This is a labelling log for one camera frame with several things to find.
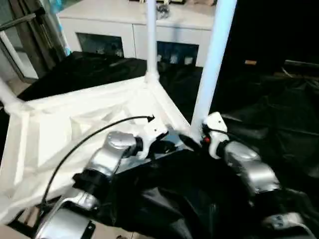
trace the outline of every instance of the wire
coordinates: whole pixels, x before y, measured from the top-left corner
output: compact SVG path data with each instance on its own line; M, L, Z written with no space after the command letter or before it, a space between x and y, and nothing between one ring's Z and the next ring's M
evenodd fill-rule
M309 234L309 236L312 238L312 239L317 239L315 234L303 223L294 223L294 225L296 227L301 227L303 229L305 229L305 231Z
M292 76L291 74L289 74L288 71L286 71L284 67L282 67L281 69L283 70L283 72L284 72L287 76L289 76L290 78L293 78L293 76Z
M110 128L110 127L113 127L119 123L122 123L122 122L125 122L125 121L128 121L128 120L135 120L135 119L148 119L148 121L151 121L154 119L154 117L152 116L134 116L134 117L129 117L129 118L125 118L125 119L121 119L119 121L116 121L112 124L109 124L95 132L93 132L92 134L90 134L89 136L85 137L83 140L81 140L77 145L75 145L64 157L63 159L60 161L60 163L57 165L57 167L55 168L49 182L48 182L48 185L46 186L46 189L45 189L45 192L43 194L43 197L42 197L42 200L41 200L41 203L40 203L40 207L39 207L39 211L38 211L38 215L37 215L37 222L39 223L40 221L40 217L41 217L41 214L43 212L43 207L45 206L46 204L46 198L47 198L47 195L49 193L49 190L50 190L50 187L51 187L51 184L54 180L54 177L56 176L57 172L59 171L59 169L61 168L61 166L64 164L64 162L69 158L69 156L76 150L78 149L83 143L85 143L87 140L89 140L90 138L92 138L93 136L97 135L98 133ZM118 171L119 167L120 167L120 163L121 161L119 161L119 164L117 165L117 168L114 172L114 174Z
M219 129L209 129L210 131L213 131L213 132L217 132L217 133L222 133L226 136L228 136L230 139L234 139L238 142L240 142L241 144L245 145L246 147L250 148L251 150L253 151L256 151L254 149L254 147L252 147L250 144L248 144L246 141L242 140L240 137L238 137L237 135L233 134L233 133L229 133L229 132L225 132L225 131L222 131L222 130L219 130Z

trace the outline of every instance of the metal rod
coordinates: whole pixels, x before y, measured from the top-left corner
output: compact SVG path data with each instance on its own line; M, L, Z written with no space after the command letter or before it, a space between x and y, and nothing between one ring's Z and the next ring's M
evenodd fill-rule
M15 19L15 20L12 20L12 21L8 21L8 22L5 22L4 24L1 24L0 25L0 32L1 31L5 31L11 27L14 27L20 23L23 23L23 22L26 22L26 21L31 21L32 19L35 19L36 17L36 14L35 13L31 13L31 14L28 14L26 16L23 16L23 17L20 17L18 19Z
M148 68L145 75L145 79L148 82L152 79L159 79L159 73L157 68L157 39L156 39L156 0L147 1L147 26L148 26Z
M209 114L236 4L237 0L219 0L217 2L207 60L201 76L191 122L191 134L197 141L200 140L203 120Z

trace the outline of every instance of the black cable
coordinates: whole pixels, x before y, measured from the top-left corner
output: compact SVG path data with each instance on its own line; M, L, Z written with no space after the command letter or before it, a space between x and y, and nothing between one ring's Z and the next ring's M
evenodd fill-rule
M256 151L254 149L254 147L252 147L250 144L248 144L246 141L242 140L240 137L238 137L237 135L233 134L233 133L229 133L229 132L225 132L225 131L222 131L222 130L219 130L219 129L209 129L210 131L213 131L213 132L217 132L217 133L222 133L226 136L228 136L230 139L233 139L235 141L238 141L240 142L241 144L245 145L246 147L250 148L251 150L253 151Z
M125 122L125 121L128 121L128 120L135 120L135 119L148 119L148 121L152 121L154 119L153 116L134 116L134 117L129 117L129 118L125 118L125 119L121 119L119 121L116 121L112 124L109 124L95 132L93 132L92 134L90 134L89 136L85 137L83 140L81 140L77 145L75 145L64 157L63 159L60 161L60 163L57 165L57 167L55 168L49 182L48 182L48 185L46 186L46 189L45 189L45 192L43 194L43 197L42 197L42 200L41 200L41 203L40 203L40 207L39 207L39 211L38 211L38 215L37 215L37 220L36 220L36 223L38 224L39 221L40 221L40 217L41 217L41 214L42 214L42 210L43 210L43 207L45 206L46 204L46 197L49 193L49 190L50 190L50 187L51 187L51 184L54 180L54 177L56 176L57 172L59 171L59 169L61 168L61 166L64 164L64 162L68 159L68 157L77 149L79 148L83 143L85 143L87 140L89 140L90 138L92 138L93 136L97 135L98 133L110 128L110 127L113 127L119 123L122 123L122 122ZM113 174L115 174L118 169L119 169L120 165L118 164L117 165L117 168L115 170L115 172Z

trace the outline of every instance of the red light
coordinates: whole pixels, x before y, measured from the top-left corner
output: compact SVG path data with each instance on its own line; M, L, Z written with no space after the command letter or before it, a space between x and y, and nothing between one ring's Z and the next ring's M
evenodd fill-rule
M204 142L205 142L205 143L210 143L210 138L209 138L209 137L205 137L205 138L204 138Z

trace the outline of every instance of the black fabric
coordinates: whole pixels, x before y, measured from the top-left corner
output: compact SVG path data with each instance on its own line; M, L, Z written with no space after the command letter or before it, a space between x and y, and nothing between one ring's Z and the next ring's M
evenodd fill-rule
M73 53L19 97L63 94L142 76L146 62ZM190 122L201 68L159 64L160 82ZM312 230L318 233L319 84L259 74L223 74L211 107L231 133L259 149ZM0 146L8 116L0 112ZM258 229L241 185L221 164L180 152L130 170L96 220L155 238L244 238ZM112 199L112 206L107 202Z

